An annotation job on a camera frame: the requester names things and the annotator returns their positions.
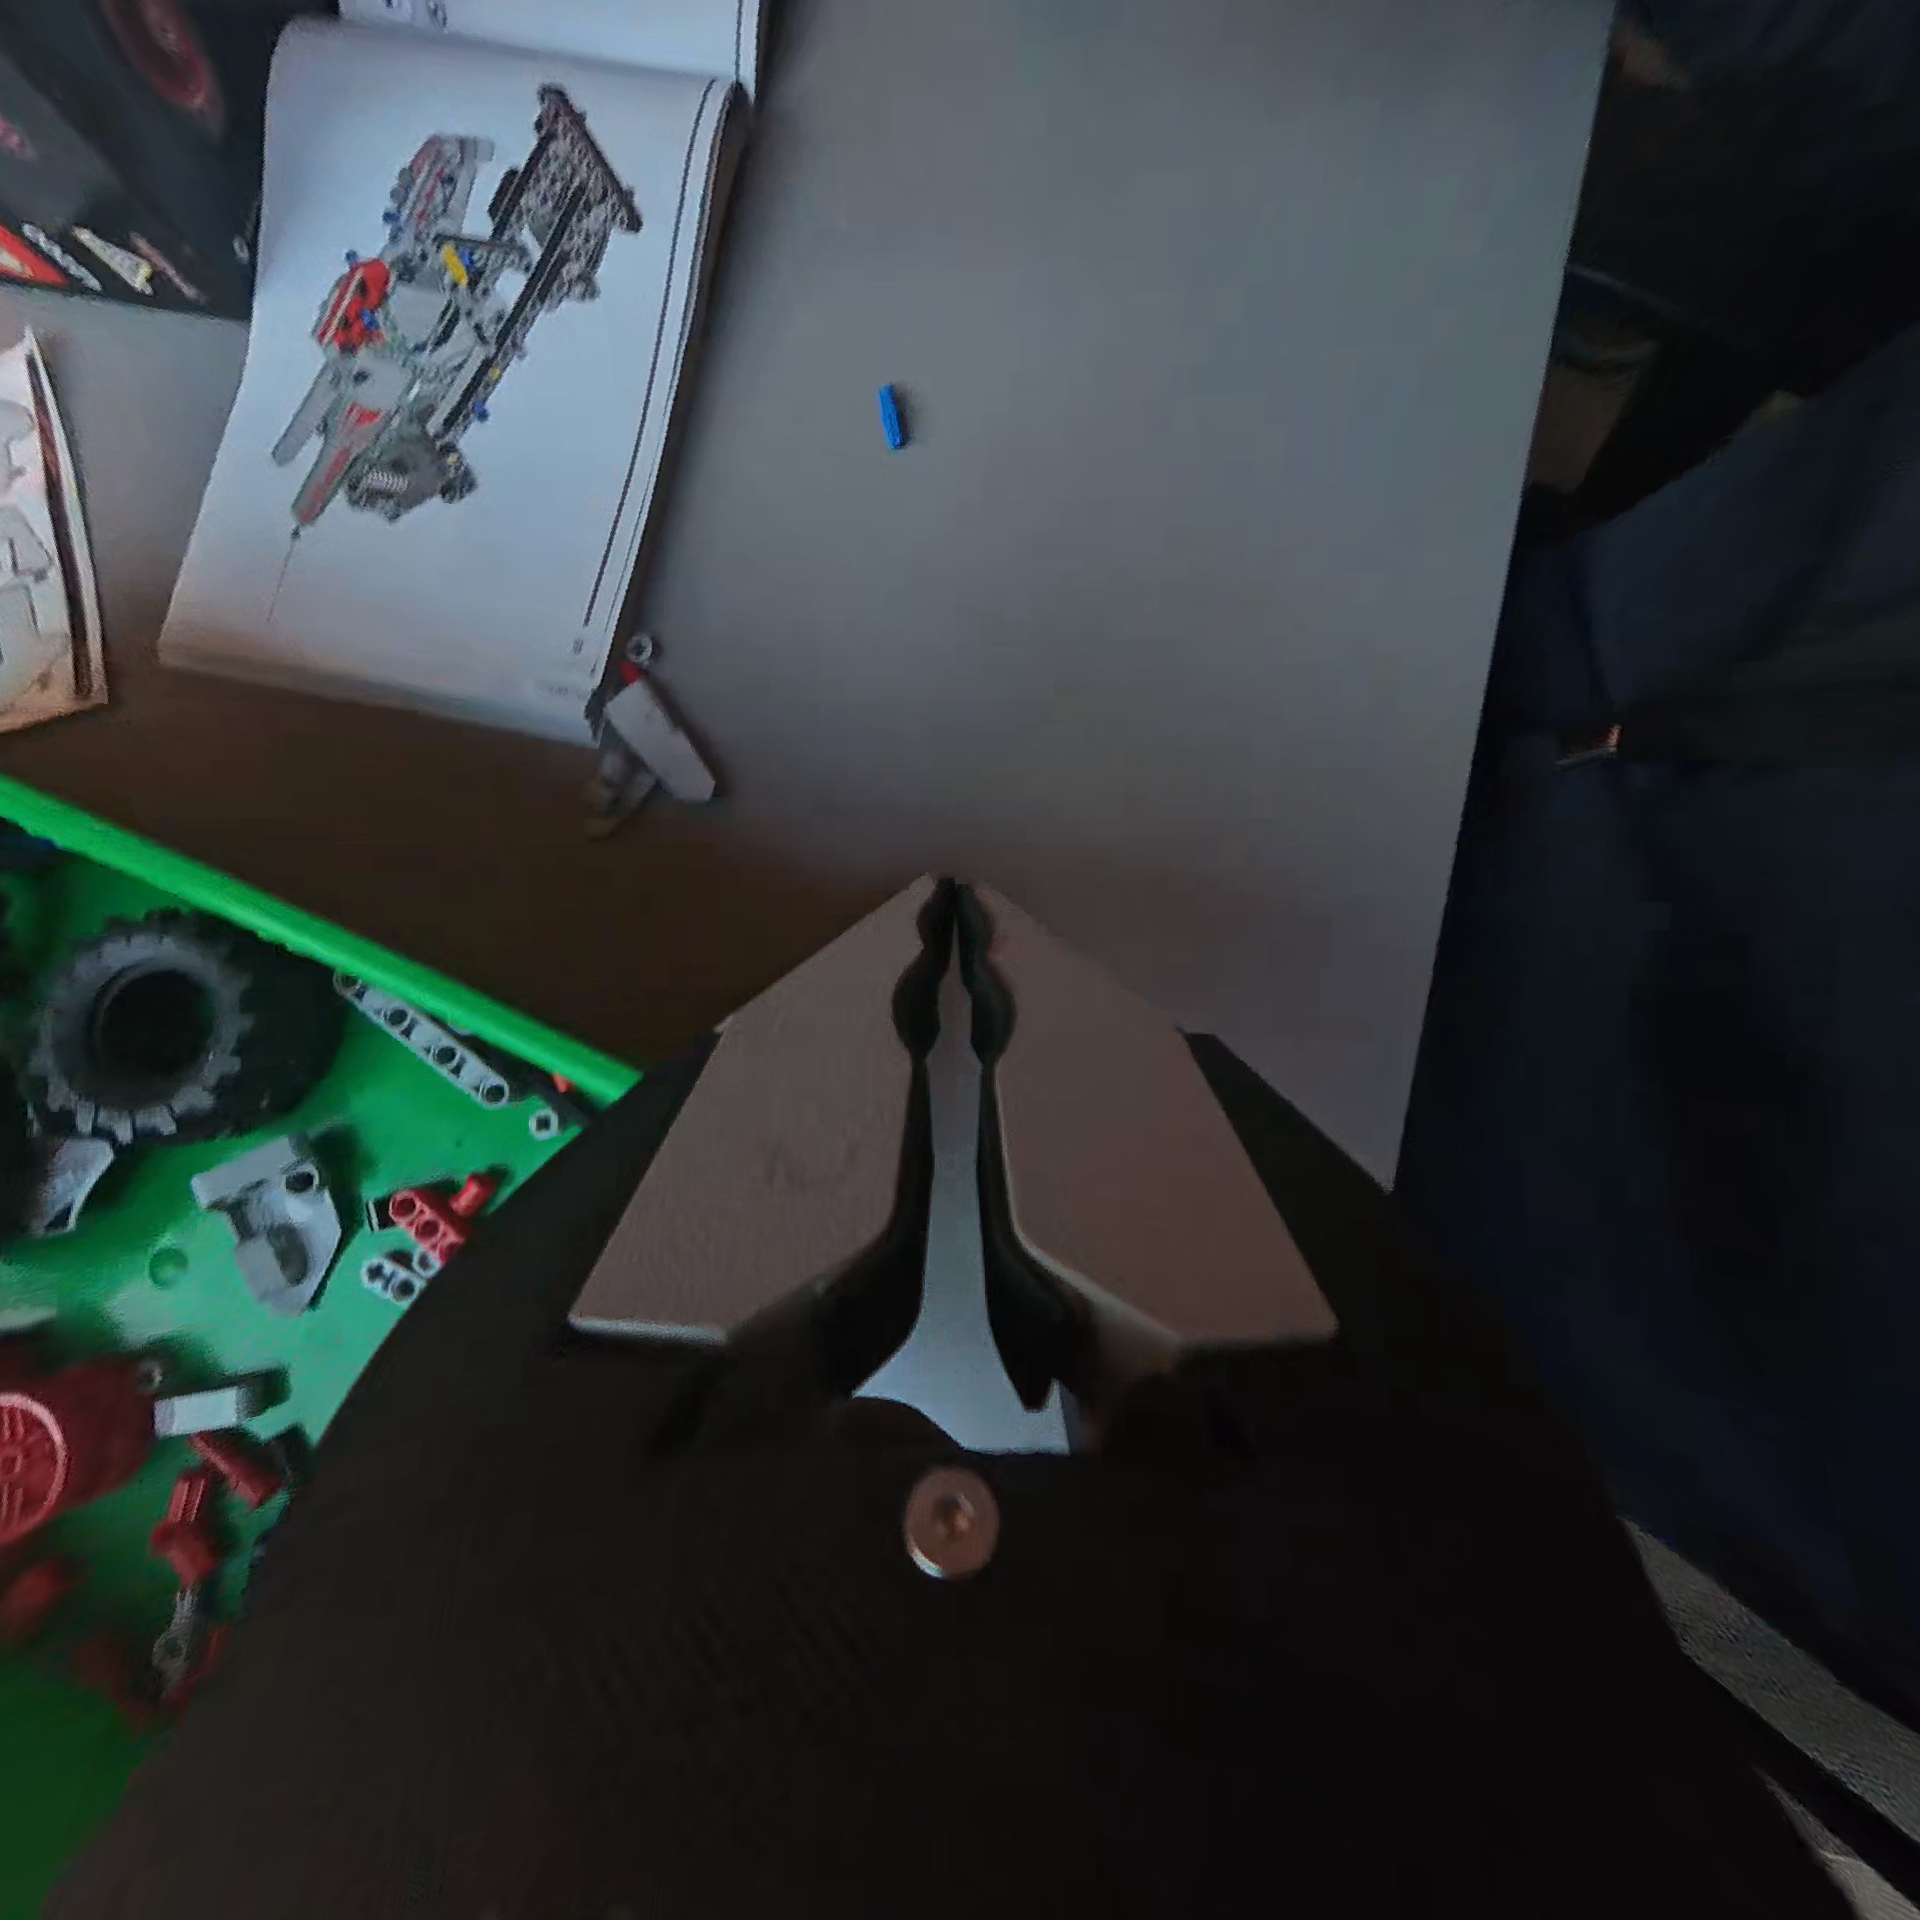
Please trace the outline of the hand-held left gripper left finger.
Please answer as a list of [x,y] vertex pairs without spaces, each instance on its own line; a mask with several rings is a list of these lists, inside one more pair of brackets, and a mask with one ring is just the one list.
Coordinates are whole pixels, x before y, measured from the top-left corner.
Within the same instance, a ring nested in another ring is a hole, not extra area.
[[922,1316],[954,909],[954,880],[912,880],[718,1029],[573,1332],[786,1361],[821,1394],[900,1350]]

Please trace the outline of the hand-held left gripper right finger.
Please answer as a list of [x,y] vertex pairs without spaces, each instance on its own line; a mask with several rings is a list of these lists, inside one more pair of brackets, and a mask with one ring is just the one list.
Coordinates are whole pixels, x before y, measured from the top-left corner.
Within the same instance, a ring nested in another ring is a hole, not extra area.
[[1109,1412],[1188,1360],[1331,1344],[1337,1312],[1186,1033],[990,887],[955,889],[955,956],[987,1314],[1020,1401]]

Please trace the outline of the person's legs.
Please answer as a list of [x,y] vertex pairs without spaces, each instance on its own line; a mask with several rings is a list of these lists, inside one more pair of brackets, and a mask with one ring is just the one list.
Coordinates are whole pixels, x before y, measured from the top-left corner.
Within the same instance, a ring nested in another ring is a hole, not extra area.
[[1616,4],[1398,1157],[1626,1513],[1918,1661],[1918,4]]

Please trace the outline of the small grey lego block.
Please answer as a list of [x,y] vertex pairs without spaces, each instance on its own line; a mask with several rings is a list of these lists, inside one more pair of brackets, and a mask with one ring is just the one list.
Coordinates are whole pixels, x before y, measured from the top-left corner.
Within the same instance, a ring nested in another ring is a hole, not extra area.
[[158,1440],[224,1432],[248,1425],[286,1401],[286,1373],[267,1368],[218,1382],[172,1382],[150,1401],[150,1430]]

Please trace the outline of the group of small red lego pieces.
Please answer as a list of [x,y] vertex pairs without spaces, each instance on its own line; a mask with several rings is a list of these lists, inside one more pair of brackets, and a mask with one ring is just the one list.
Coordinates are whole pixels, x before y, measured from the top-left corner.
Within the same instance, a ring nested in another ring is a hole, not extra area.
[[101,1696],[136,1732],[179,1719],[218,1673],[309,1470],[288,1424],[198,1432],[5,1546],[5,1676]]

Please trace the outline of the black lego box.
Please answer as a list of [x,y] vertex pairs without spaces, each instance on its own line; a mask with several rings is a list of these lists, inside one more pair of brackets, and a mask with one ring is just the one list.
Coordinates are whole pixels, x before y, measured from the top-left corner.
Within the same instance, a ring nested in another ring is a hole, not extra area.
[[5,285],[248,319],[274,48],[339,12],[5,2]]

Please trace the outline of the long grey lego beam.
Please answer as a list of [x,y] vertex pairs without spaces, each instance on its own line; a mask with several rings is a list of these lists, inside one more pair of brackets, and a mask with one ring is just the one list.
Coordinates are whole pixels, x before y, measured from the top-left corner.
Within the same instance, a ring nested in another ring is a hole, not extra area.
[[398,999],[371,980],[342,970],[332,976],[332,989],[358,1016],[372,1023],[372,1029],[403,1047],[409,1057],[432,1069],[445,1085],[464,1093],[472,1104],[500,1111],[523,1100],[517,1081],[497,1068],[480,1047],[411,1000]]

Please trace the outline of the red lego beam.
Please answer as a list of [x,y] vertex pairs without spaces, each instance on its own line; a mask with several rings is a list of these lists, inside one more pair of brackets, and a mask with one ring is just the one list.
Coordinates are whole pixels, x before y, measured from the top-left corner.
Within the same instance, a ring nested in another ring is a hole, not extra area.
[[459,1184],[411,1184],[369,1202],[378,1232],[401,1232],[432,1266],[458,1257],[500,1189],[500,1174],[476,1170]]

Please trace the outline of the open lego instruction booklet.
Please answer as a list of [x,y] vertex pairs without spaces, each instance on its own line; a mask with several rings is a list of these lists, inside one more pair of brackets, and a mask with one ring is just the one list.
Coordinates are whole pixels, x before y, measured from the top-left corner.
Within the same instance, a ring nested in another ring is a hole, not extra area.
[[764,13],[339,4],[286,28],[248,359],[162,664],[587,740]]

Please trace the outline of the red lego wheel rim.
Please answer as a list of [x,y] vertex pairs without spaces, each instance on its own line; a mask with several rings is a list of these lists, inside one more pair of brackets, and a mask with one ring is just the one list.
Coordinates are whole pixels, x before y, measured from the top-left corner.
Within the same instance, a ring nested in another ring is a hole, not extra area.
[[50,1361],[2,1342],[2,1546],[129,1482],[158,1447],[145,1360]]

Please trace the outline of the grey curved lego piece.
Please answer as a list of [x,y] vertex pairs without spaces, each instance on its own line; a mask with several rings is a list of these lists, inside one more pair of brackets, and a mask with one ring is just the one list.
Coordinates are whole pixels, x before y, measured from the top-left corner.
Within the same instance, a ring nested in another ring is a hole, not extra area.
[[74,1232],[113,1170],[115,1143],[93,1136],[44,1136],[34,1144],[34,1184],[22,1232],[45,1240]]

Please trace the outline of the green plastic tray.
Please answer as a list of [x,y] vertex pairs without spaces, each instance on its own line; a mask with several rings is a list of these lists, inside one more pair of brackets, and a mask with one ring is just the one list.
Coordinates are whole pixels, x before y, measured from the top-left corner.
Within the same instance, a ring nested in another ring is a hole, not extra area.
[[[137,1356],[153,1394],[267,1368],[286,1401],[245,1430],[297,1424],[323,1440],[352,1385],[445,1266],[421,1260],[401,1232],[378,1232],[369,1202],[411,1184],[500,1174],[480,1223],[638,1074],[528,1014],[428,966],[261,894],[185,855],[107,825],[21,782],[5,782],[5,1335],[26,1335],[50,1361]],[[361,976],[469,1037],[523,1089],[486,1111],[372,1029],[345,1004],[328,1074],[286,1114],[248,1136],[115,1146],[117,1159],[78,1228],[28,1238],[34,1144],[52,1136],[26,1093],[32,1009],[64,956],[109,921],[197,909],[241,926],[332,973]],[[229,1225],[197,1206],[187,1182],[278,1136],[306,1136],[342,1215],[342,1250],[309,1312],[278,1319],[253,1302],[234,1261]],[[432,1279],[405,1308],[363,1287],[365,1260],[411,1257]],[[5,1914],[40,1914],[58,1876],[104,1826],[158,1737],[136,1732],[101,1696],[28,1673],[5,1680]]]

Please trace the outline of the small grey lego assembly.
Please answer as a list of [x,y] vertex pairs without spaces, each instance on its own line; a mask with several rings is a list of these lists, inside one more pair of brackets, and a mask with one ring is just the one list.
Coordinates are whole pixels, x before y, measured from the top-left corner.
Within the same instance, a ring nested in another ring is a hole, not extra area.
[[610,836],[651,798],[705,807],[718,796],[718,776],[676,705],[653,679],[656,638],[638,631],[621,641],[613,679],[587,709],[592,719],[592,775],[584,789],[586,829]]

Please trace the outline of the grey lego panel piece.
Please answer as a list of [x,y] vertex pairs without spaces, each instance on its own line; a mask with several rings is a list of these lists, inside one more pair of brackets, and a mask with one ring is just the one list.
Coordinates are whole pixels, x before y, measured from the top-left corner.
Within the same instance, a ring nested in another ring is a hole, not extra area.
[[278,1136],[216,1167],[187,1189],[234,1236],[234,1261],[259,1308],[297,1319],[317,1300],[345,1246],[329,1176],[306,1136]]

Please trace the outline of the black lego tire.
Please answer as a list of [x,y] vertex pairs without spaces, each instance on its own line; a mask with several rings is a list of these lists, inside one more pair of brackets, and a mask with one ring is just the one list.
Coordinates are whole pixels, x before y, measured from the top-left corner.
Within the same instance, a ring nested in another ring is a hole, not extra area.
[[342,1030],[328,966],[166,906],[64,956],[32,1009],[22,1085],[52,1136],[195,1144],[290,1113]]

